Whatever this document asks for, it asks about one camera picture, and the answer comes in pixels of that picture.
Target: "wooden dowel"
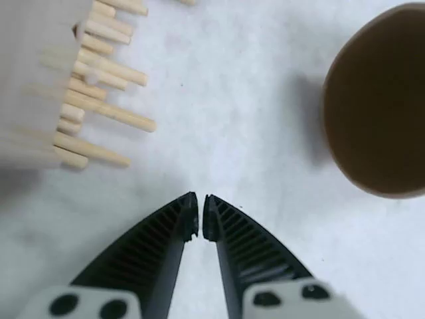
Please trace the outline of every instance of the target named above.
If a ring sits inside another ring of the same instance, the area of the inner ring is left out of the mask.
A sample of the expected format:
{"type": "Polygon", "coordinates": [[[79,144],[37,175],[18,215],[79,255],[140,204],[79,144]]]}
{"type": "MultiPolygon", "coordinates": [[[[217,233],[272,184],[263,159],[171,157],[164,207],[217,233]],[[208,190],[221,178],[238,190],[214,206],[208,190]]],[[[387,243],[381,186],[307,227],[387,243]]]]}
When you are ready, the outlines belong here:
{"type": "Polygon", "coordinates": [[[87,33],[84,33],[82,36],[82,46],[106,55],[111,55],[114,52],[112,45],[96,39],[87,33]]]}
{"type": "Polygon", "coordinates": [[[64,150],[63,148],[58,148],[57,146],[54,147],[54,151],[63,163],[66,165],[78,168],[78,169],[84,169],[87,167],[88,164],[88,158],[72,153],[70,151],[64,150]]]}
{"type": "Polygon", "coordinates": [[[107,58],[104,58],[89,50],[80,49],[80,51],[78,52],[77,59],[82,63],[95,65],[96,68],[99,68],[100,70],[128,80],[130,82],[134,82],[142,86],[146,86],[147,84],[147,75],[143,72],[136,71],[124,65],[112,62],[111,60],[108,60],[107,58]]]}
{"type": "Polygon", "coordinates": [[[123,110],[117,106],[107,104],[72,90],[66,91],[65,103],[77,106],[83,110],[93,111],[121,123],[128,124],[135,128],[140,128],[146,132],[154,132],[157,128],[155,121],[150,120],[149,118],[123,110]]]}
{"type": "Polygon", "coordinates": [[[105,3],[99,2],[99,1],[94,1],[93,2],[93,11],[95,12],[99,12],[107,17],[112,17],[114,18],[117,11],[115,10],[115,8],[111,7],[110,5],[106,5],[105,3]]]}
{"type": "Polygon", "coordinates": [[[55,146],[88,158],[96,158],[124,166],[129,166],[131,163],[129,158],[120,154],[60,132],[54,135],[54,144],[55,146]]]}
{"type": "Polygon", "coordinates": [[[86,32],[93,35],[98,35],[99,37],[104,37],[105,39],[124,43],[126,45],[129,45],[131,42],[131,38],[128,35],[113,30],[113,28],[109,28],[105,25],[101,25],[100,23],[97,23],[93,20],[87,21],[86,32]]]}
{"type": "Polygon", "coordinates": [[[81,130],[82,124],[71,122],[65,118],[60,118],[58,122],[58,130],[67,134],[77,134],[81,130]]]}
{"type": "Polygon", "coordinates": [[[77,78],[71,78],[68,87],[71,90],[89,95],[101,101],[104,101],[108,95],[108,91],[98,88],[97,86],[87,85],[84,81],[78,80],[77,78]]]}
{"type": "Polygon", "coordinates": [[[62,108],[60,109],[61,117],[75,123],[82,123],[85,114],[86,111],[69,104],[62,104],[62,108]]]}
{"type": "Polygon", "coordinates": [[[76,73],[71,73],[71,77],[76,78],[77,80],[84,81],[84,77],[82,75],[79,75],[79,74],[76,74],[76,73]]]}
{"type": "Polygon", "coordinates": [[[105,25],[109,28],[113,28],[113,30],[119,31],[129,37],[133,35],[133,27],[128,23],[119,21],[114,18],[107,17],[105,15],[101,15],[97,12],[90,13],[90,20],[97,22],[101,25],[105,25]]]}
{"type": "Polygon", "coordinates": [[[147,7],[134,0],[101,0],[101,2],[136,15],[147,15],[149,13],[147,7]]]}
{"type": "Polygon", "coordinates": [[[95,75],[99,82],[112,86],[113,88],[118,88],[123,91],[126,90],[128,85],[127,80],[124,80],[123,78],[118,78],[117,76],[107,73],[103,70],[99,70],[98,68],[88,66],[87,64],[84,64],[80,61],[75,62],[72,71],[82,76],[95,75]]]}

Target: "wooden peg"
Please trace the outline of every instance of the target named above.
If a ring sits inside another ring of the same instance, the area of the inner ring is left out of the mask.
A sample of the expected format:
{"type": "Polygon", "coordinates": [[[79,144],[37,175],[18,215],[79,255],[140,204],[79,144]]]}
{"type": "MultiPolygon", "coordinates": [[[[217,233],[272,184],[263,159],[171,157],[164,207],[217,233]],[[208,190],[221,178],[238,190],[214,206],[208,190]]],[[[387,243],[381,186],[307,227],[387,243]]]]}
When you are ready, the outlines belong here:
{"type": "Polygon", "coordinates": [[[86,32],[98,35],[99,37],[104,37],[105,39],[113,40],[116,42],[124,43],[129,45],[131,38],[128,35],[125,35],[121,32],[113,30],[113,28],[101,25],[93,20],[88,20],[86,23],[86,32]]]}
{"type": "Polygon", "coordinates": [[[123,110],[117,106],[107,104],[72,90],[66,91],[64,101],[65,103],[77,106],[83,110],[93,111],[121,123],[140,128],[146,132],[154,132],[157,128],[155,121],[149,118],[123,110]]]}
{"type": "Polygon", "coordinates": [[[63,163],[66,165],[78,168],[78,169],[84,169],[87,167],[88,164],[88,158],[72,153],[70,151],[64,150],[63,148],[58,148],[57,146],[54,147],[54,151],[63,163]]]}
{"type": "Polygon", "coordinates": [[[101,2],[136,15],[147,15],[149,13],[147,7],[134,0],[101,0],[101,2]]]}
{"type": "Polygon", "coordinates": [[[103,70],[99,70],[97,67],[91,67],[87,64],[84,64],[80,61],[76,61],[74,64],[74,68],[72,71],[76,74],[82,76],[96,76],[99,82],[104,83],[106,85],[112,86],[113,88],[117,88],[119,90],[125,91],[128,85],[128,81],[122,78],[118,78],[110,73],[107,73],[103,70]]]}
{"type": "Polygon", "coordinates": [[[88,158],[96,158],[123,166],[129,166],[131,163],[129,158],[120,154],[60,132],[54,135],[54,144],[55,146],[88,158]]]}
{"type": "Polygon", "coordinates": [[[101,25],[105,25],[109,28],[113,28],[113,30],[119,31],[127,36],[133,35],[133,27],[128,23],[119,21],[117,19],[107,17],[105,15],[101,15],[97,12],[90,13],[90,20],[97,22],[101,25]]]}
{"type": "Polygon", "coordinates": [[[81,130],[81,123],[74,123],[65,118],[60,118],[58,123],[58,130],[67,134],[77,134],[81,130]]]}
{"type": "Polygon", "coordinates": [[[114,18],[117,11],[115,10],[115,8],[111,7],[110,5],[106,5],[105,3],[99,2],[99,1],[94,1],[93,2],[93,11],[95,12],[99,12],[107,17],[112,17],[114,18]]]}
{"type": "Polygon", "coordinates": [[[85,114],[86,111],[83,109],[69,104],[62,104],[62,108],[60,109],[60,117],[66,118],[67,120],[75,123],[82,123],[85,114]]]}
{"type": "Polygon", "coordinates": [[[133,70],[124,65],[112,62],[107,58],[104,58],[96,53],[93,53],[86,49],[80,49],[78,52],[78,61],[88,64],[95,65],[96,68],[103,70],[109,74],[118,76],[130,82],[137,83],[142,86],[147,84],[147,75],[143,72],[133,70]]]}
{"type": "Polygon", "coordinates": [[[106,99],[106,96],[108,95],[108,91],[98,88],[97,86],[87,85],[84,81],[78,80],[77,78],[71,78],[69,80],[68,87],[71,90],[83,93],[85,95],[89,95],[101,101],[104,101],[106,99]]]}
{"type": "Polygon", "coordinates": [[[82,46],[106,55],[111,55],[114,52],[114,47],[112,45],[92,37],[87,33],[84,33],[82,36],[82,46]]]}

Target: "bundle of wooden dowels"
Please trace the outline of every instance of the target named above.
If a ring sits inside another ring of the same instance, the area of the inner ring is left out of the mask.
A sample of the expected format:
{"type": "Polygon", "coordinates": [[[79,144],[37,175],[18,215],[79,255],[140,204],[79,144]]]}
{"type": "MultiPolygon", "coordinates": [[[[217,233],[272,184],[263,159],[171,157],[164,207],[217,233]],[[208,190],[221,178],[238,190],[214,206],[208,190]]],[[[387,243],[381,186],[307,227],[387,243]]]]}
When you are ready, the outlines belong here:
{"type": "MultiPolygon", "coordinates": [[[[180,2],[193,5],[195,0],[180,2]]],[[[126,90],[130,83],[141,86],[147,84],[146,74],[106,57],[113,53],[114,47],[105,39],[128,45],[133,35],[131,25],[115,18],[117,9],[136,15],[148,14],[148,9],[141,0],[95,0],[84,30],[78,27],[74,29],[82,47],[60,111],[54,147],[63,163],[78,169],[84,169],[89,158],[122,166],[130,165],[129,158],[74,137],[82,128],[85,111],[107,116],[146,132],[156,130],[153,120],[106,103],[107,90],[97,86],[99,83],[126,90]]]]}

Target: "brown bowl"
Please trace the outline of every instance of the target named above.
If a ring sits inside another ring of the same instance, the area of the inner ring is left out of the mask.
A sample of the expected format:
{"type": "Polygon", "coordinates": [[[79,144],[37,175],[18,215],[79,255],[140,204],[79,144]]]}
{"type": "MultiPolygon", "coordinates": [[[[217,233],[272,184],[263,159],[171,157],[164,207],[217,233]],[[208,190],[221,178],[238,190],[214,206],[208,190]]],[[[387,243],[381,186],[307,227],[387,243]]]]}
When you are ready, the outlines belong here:
{"type": "Polygon", "coordinates": [[[331,153],[358,187],[425,193],[425,4],[383,13],[335,59],[324,86],[331,153]]]}

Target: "white surface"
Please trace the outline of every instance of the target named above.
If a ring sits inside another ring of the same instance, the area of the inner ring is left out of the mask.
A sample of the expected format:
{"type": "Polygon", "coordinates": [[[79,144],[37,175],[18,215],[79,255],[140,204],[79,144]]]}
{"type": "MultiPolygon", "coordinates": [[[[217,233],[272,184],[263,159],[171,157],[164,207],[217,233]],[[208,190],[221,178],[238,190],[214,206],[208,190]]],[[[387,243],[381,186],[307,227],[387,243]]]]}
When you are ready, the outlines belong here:
{"type": "MultiPolygon", "coordinates": [[[[187,191],[222,197],[287,245],[370,319],[423,317],[425,198],[352,186],[320,132],[333,57],[390,0],[146,0],[119,58],[150,75],[116,102],[154,117],[145,134],[98,116],[82,133],[131,169],[0,173],[0,317],[65,284],[110,242],[187,191]]],[[[226,318],[213,244],[185,250],[170,319],[226,318]]]]}

